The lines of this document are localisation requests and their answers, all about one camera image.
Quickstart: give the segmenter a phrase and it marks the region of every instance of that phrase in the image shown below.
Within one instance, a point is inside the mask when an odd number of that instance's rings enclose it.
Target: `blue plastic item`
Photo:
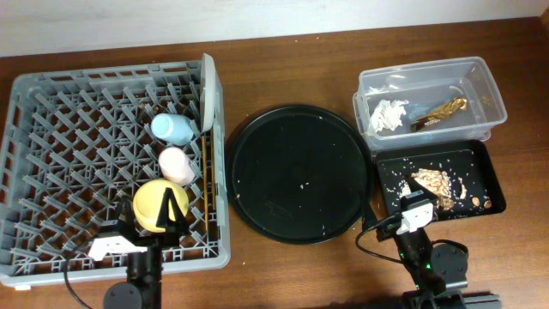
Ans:
[[[151,123],[151,129],[156,137],[176,146],[187,144],[194,136],[190,119],[183,115],[158,114]]]

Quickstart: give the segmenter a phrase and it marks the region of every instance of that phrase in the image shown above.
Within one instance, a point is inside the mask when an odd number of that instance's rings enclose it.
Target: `wire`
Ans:
[[[378,223],[374,224],[373,226],[371,227],[368,227],[368,229],[366,229],[365,231],[362,231],[356,238],[356,240],[354,241],[354,244],[357,246],[357,248],[359,248],[362,252],[365,252],[365,253],[368,253],[370,254],[371,256],[373,257],[376,257],[376,258],[381,258],[381,259],[384,259],[386,261],[390,261],[390,262],[393,262],[393,263],[398,263],[398,264],[404,264],[401,260],[398,260],[396,258],[392,258],[392,257],[387,257],[387,256],[384,256],[383,254],[379,254],[379,253],[375,253],[375,252],[372,252],[368,249],[365,249],[362,245],[360,245],[360,239],[362,238],[362,236],[366,235],[367,233],[375,230],[376,228],[378,227],[381,227],[382,225],[384,225],[387,221],[391,221],[393,219],[396,218],[396,215],[390,215],[388,216],[387,218],[379,221]]]
[[[70,294],[72,295],[72,297],[75,298],[75,300],[80,304],[80,306],[82,306],[83,308],[86,308],[86,309],[92,309],[91,306],[89,306],[88,304],[86,304],[84,302],[84,300],[82,300],[80,297],[78,297],[78,295],[76,295],[76,292],[74,289],[72,289],[72,287],[70,286],[70,283],[69,283],[69,263],[70,263],[70,259],[72,258],[72,256],[81,248],[87,246],[90,242],[94,241],[95,239],[95,236],[93,236],[91,239],[87,239],[87,240],[84,240],[82,243],[80,243],[79,245],[77,245],[75,247],[75,249],[73,249],[69,255],[67,256],[66,258],[66,261],[65,261],[65,265],[63,267],[63,277],[65,279],[65,286],[67,286],[67,289],[69,290]]]

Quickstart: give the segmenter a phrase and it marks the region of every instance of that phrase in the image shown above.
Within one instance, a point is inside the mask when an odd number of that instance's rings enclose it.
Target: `white tissue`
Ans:
[[[408,103],[408,100],[379,101],[371,114],[371,125],[374,130],[376,132],[383,129],[395,130],[396,127],[402,125],[401,116],[406,115],[403,105]]]

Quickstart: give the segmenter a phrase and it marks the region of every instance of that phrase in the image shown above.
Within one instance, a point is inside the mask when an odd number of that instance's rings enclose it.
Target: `black round tray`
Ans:
[[[374,170],[358,132],[332,112],[285,106],[248,124],[226,164],[230,199],[255,230],[289,244],[347,231],[369,207]]]

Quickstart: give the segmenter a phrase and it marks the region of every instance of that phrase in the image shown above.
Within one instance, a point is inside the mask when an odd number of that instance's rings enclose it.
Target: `food wrapper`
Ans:
[[[423,118],[419,118],[410,126],[410,131],[416,132],[425,127],[433,124],[437,124],[442,120],[448,119],[455,115],[459,110],[465,111],[467,109],[467,99],[454,98],[450,102],[438,107],[430,114]]]

